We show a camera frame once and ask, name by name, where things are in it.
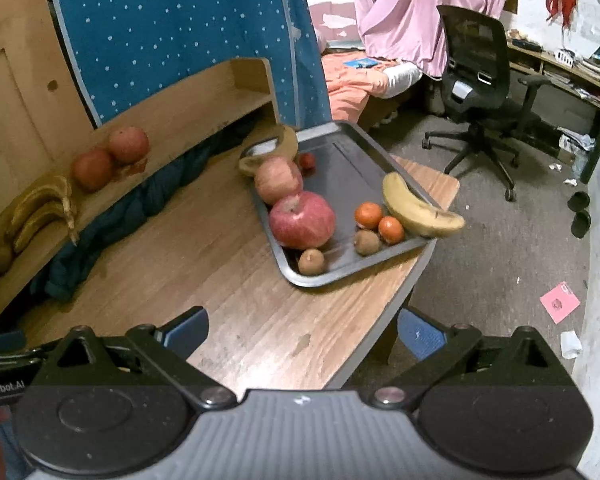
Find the brown kiwi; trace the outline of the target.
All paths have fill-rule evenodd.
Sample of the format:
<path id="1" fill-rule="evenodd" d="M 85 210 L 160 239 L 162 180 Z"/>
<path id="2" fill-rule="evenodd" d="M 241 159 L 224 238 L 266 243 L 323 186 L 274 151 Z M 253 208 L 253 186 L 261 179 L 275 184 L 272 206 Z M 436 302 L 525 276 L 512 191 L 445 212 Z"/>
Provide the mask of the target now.
<path id="1" fill-rule="evenodd" d="M 366 257 L 380 251 L 381 241 L 378 234 L 372 230 L 358 230 L 353 239 L 353 246 L 360 256 Z"/>
<path id="2" fill-rule="evenodd" d="M 315 276 L 325 272 L 326 260 L 324 254 L 316 249 L 310 248 L 302 252 L 298 259 L 298 270 L 301 275 Z"/>

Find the long yellow banana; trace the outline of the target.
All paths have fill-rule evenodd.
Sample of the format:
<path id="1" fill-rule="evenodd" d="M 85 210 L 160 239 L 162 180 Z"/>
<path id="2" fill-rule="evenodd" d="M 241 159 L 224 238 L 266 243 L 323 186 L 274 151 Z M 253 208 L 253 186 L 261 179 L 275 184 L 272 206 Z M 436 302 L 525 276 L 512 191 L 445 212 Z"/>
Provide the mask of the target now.
<path id="1" fill-rule="evenodd" d="M 418 198 L 397 172 L 385 175 L 381 191 L 388 211 L 407 231 L 422 237 L 447 237 L 464 229 L 466 222 L 462 216 Z"/>

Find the orange tangerine with leaf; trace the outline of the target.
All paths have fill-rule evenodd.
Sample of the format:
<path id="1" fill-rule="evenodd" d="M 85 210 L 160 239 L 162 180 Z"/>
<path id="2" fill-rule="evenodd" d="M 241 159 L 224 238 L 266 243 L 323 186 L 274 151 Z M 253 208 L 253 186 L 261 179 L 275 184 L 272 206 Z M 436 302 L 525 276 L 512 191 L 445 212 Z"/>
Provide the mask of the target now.
<path id="1" fill-rule="evenodd" d="M 355 223 L 363 230 L 375 231 L 382 218 L 384 218 L 384 211 L 380 205 L 373 202 L 359 204 L 354 212 Z"/>

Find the brown kiwi front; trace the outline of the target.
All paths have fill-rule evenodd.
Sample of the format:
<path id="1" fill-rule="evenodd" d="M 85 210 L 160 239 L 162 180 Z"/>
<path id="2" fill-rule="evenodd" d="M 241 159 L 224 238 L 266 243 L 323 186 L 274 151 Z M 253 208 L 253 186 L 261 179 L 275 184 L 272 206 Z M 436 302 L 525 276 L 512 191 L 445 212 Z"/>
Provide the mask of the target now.
<path id="1" fill-rule="evenodd" d="M 298 270 L 301 275 L 315 276 L 325 272 L 326 260 L 324 254 L 316 249 L 310 248 L 302 252 L 298 259 Z"/>

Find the red pink apple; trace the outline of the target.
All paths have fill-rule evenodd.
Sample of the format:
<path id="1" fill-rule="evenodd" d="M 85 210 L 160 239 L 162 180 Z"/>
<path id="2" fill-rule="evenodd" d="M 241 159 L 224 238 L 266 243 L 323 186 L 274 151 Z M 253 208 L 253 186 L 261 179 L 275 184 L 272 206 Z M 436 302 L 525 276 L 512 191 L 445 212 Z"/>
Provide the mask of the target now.
<path id="1" fill-rule="evenodd" d="M 335 233 L 336 214 L 323 196 L 303 191 L 279 200 L 268 214 L 268 226 L 284 247 L 320 248 Z"/>

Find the yellowish red apple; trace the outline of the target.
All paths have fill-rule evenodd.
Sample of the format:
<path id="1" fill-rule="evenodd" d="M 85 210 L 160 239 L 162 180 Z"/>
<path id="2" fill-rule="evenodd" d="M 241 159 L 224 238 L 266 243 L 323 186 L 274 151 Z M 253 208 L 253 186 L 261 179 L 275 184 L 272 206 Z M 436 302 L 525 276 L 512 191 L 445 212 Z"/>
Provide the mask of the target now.
<path id="1" fill-rule="evenodd" d="M 303 179 L 297 165 L 283 156 L 268 158 L 256 172 L 254 187 L 260 199 L 274 205 L 282 198 L 303 190 Z"/>

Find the red cherry tomato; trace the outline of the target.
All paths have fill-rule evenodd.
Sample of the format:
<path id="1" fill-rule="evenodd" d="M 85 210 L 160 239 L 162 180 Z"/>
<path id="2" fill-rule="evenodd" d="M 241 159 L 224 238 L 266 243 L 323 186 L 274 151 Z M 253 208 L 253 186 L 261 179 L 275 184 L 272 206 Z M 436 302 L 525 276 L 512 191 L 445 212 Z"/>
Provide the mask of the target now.
<path id="1" fill-rule="evenodd" d="M 315 156 L 312 153 L 301 153 L 298 156 L 298 166 L 304 172 L 314 170 L 316 166 Z"/>

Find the short curved yellow banana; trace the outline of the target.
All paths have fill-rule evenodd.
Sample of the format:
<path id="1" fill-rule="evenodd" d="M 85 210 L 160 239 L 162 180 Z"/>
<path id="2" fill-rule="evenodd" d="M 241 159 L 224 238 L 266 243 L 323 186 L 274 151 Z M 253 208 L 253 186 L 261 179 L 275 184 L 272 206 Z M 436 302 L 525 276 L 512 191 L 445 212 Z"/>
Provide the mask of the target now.
<path id="1" fill-rule="evenodd" d="M 245 148 L 238 160 L 238 170 L 244 176 L 253 177 L 268 158 L 282 156 L 293 160 L 298 153 L 297 133 L 289 126 L 260 122 L 252 133 L 258 142 Z"/>

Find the shelf kiwi right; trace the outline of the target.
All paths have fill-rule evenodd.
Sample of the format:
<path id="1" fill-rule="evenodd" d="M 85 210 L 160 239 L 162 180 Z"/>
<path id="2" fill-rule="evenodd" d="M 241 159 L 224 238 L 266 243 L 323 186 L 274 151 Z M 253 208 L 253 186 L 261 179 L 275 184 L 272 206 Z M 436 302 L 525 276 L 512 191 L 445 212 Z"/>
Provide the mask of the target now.
<path id="1" fill-rule="evenodd" d="M 0 245 L 0 276 L 4 275 L 12 266 L 12 246 Z"/>

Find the pink paper on floor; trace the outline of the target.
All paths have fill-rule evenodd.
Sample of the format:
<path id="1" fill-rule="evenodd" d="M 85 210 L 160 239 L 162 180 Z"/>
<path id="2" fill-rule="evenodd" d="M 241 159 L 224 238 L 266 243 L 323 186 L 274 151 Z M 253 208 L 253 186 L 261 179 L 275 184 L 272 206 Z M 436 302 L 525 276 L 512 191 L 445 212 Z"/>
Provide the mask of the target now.
<path id="1" fill-rule="evenodd" d="M 540 298 L 540 303 L 552 321 L 559 324 L 580 306 L 581 301 L 566 282 L 560 282 Z"/>

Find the metal tray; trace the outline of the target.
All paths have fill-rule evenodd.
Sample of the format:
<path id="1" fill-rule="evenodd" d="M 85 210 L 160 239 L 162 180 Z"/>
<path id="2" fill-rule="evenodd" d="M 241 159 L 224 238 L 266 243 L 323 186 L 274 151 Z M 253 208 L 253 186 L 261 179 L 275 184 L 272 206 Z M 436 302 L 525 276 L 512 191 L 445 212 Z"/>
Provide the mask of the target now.
<path id="1" fill-rule="evenodd" d="M 434 247 L 437 243 L 434 238 L 407 233 L 403 242 L 393 246 L 383 244 L 375 255 L 358 255 L 353 248 L 356 231 L 354 210 L 363 202 L 379 205 L 384 202 L 381 182 L 386 174 L 397 172 L 418 198 L 430 205 L 434 200 L 380 144 L 355 124 L 328 122 L 299 131 L 297 139 L 299 150 L 316 158 L 316 169 L 304 179 L 304 188 L 326 198 L 335 211 L 336 228 L 334 235 L 322 247 L 326 272 L 304 276 L 298 267 L 300 252 L 280 246 L 274 240 L 268 225 L 271 207 L 260 200 L 254 188 L 250 190 L 274 260 L 288 282 L 303 288 L 322 287 L 358 272 L 375 269 L 381 263 L 393 262 L 411 252 Z"/>

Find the upper shelf banana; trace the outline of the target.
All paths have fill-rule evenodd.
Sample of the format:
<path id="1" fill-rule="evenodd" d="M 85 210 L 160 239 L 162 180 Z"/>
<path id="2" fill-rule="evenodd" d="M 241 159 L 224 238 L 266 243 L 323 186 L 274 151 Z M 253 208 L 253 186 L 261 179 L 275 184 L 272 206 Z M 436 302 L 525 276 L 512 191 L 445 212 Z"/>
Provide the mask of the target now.
<path id="1" fill-rule="evenodd" d="M 35 188 L 24 194 L 15 206 L 5 232 L 5 240 L 13 240 L 32 214 L 47 203 L 60 205 L 60 212 L 67 220 L 68 228 L 73 230 L 76 208 L 71 196 L 72 186 L 65 176 L 52 174 L 43 178 Z"/>

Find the left shelf apple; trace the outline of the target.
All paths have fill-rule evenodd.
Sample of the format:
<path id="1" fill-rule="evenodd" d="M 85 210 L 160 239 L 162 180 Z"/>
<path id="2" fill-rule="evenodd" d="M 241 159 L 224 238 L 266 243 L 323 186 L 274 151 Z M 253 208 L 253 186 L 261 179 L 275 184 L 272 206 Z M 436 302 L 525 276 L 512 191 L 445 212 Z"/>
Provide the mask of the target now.
<path id="1" fill-rule="evenodd" d="M 114 161 L 107 150 L 96 146 L 73 161 L 71 175 L 83 192 L 94 193 L 114 177 Z"/>

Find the shelf apple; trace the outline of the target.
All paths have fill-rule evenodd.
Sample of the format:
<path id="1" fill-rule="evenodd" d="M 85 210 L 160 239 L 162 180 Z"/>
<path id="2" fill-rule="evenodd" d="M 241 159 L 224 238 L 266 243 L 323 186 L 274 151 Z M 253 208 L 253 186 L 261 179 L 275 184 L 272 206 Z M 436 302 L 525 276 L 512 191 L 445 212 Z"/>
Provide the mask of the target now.
<path id="1" fill-rule="evenodd" d="M 71 175 L 83 192 L 94 193 L 114 177 L 114 161 L 107 150 L 96 146 L 73 161 Z"/>
<path id="2" fill-rule="evenodd" d="M 111 133 L 107 148 L 119 164 L 131 165 L 149 153 L 150 143 L 143 129 L 131 126 Z"/>

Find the black slippers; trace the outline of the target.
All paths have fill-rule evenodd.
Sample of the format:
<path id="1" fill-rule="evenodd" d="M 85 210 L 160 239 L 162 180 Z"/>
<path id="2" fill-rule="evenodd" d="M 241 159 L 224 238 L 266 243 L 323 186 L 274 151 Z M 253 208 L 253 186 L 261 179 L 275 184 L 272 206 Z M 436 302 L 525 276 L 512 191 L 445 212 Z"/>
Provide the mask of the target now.
<path id="1" fill-rule="evenodd" d="M 585 237 L 591 227 L 591 215 L 588 212 L 591 199 L 588 193 L 578 191 L 567 202 L 568 208 L 573 212 L 571 234 L 577 238 Z"/>

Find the right shelf apple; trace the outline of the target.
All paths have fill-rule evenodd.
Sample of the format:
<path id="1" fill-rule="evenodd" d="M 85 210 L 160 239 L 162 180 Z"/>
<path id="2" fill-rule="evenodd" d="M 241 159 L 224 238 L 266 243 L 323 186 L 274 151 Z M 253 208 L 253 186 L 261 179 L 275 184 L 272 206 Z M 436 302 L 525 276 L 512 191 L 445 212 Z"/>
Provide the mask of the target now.
<path id="1" fill-rule="evenodd" d="M 107 148 L 119 164 L 131 165 L 149 153 L 150 143 L 143 129 L 131 126 L 111 133 Z"/>

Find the wooden desk shelf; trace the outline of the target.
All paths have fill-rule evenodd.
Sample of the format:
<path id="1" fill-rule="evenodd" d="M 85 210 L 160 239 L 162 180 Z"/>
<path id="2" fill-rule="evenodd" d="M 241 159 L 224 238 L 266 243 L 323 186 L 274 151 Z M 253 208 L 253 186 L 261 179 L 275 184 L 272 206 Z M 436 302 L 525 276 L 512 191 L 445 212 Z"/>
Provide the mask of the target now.
<path id="1" fill-rule="evenodd" d="M 171 84 L 98 129 L 63 107 L 38 132 L 0 54 L 0 315 L 99 214 L 144 179 L 261 107 L 265 58 L 232 58 Z"/>

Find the black office chair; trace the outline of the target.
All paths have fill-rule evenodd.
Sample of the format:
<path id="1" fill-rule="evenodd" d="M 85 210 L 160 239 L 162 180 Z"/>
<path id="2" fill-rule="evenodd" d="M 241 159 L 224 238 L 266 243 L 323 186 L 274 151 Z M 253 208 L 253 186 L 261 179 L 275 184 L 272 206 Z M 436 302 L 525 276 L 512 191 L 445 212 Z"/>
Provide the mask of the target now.
<path id="1" fill-rule="evenodd" d="M 441 97 L 446 118 L 468 129 L 462 132 L 428 131 L 422 148 L 432 148 L 434 139 L 462 141 L 465 147 L 448 162 L 449 174 L 470 154 L 485 154 L 505 182 L 505 199 L 517 199 L 515 181 L 498 157 L 512 155 L 510 166 L 519 165 L 520 151 L 507 144 L 519 138 L 532 122 L 532 106 L 539 88 L 550 81 L 542 75 L 526 75 L 519 82 L 526 88 L 520 105 L 509 99 L 510 64 L 505 28 L 496 18 L 478 11 L 440 4 L 437 6 L 446 41 L 446 65 L 441 76 Z"/>

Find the wooden board panel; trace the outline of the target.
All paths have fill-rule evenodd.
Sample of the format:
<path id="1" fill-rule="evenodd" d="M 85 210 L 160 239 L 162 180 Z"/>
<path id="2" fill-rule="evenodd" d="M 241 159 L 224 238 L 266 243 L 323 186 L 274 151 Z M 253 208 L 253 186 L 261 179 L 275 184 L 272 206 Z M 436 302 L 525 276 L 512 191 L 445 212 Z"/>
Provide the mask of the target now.
<path id="1" fill-rule="evenodd" d="M 0 214 L 92 130 L 48 0 L 0 0 Z"/>

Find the orange bed blanket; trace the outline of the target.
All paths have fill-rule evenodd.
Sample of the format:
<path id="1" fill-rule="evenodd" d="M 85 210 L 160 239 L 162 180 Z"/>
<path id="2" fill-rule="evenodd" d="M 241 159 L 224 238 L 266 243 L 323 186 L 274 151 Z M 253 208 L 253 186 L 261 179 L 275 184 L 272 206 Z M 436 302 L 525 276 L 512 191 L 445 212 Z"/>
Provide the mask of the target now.
<path id="1" fill-rule="evenodd" d="M 411 62 L 369 58 L 364 51 L 325 53 L 321 61 L 333 120 L 358 122 L 371 98 L 388 101 L 422 79 Z"/>

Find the cluttered wooden desk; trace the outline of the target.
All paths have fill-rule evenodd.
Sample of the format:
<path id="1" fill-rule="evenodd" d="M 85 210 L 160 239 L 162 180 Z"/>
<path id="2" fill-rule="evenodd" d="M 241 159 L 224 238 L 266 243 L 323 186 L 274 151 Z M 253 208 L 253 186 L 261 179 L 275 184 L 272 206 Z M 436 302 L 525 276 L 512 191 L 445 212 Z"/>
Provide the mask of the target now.
<path id="1" fill-rule="evenodd" d="M 600 161 L 600 79 L 581 70 L 578 64 L 568 66 L 554 53 L 528 50 L 523 43 L 507 40 L 510 68 L 548 79 L 539 91 L 535 114 L 559 130 L 558 136 L 563 136 L 566 129 L 593 141 L 588 150 L 581 148 L 585 155 L 573 156 L 573 162 L 579 164 L 579 180 L 588 184 Z"/>

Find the blue starry fabric wardrobe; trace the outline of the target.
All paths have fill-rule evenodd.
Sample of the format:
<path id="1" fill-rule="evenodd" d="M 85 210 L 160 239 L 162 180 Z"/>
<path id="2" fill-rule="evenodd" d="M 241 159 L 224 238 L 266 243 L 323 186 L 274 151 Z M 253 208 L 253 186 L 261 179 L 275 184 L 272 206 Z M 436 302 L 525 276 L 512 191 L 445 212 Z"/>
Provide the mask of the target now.
<path id="1" fill-rule="evenodd" d="M 87 113 L 96 125 L 231 58 L 265 58 L 282 121 L 332 113 L 306 0 L 52 0 Z"/>

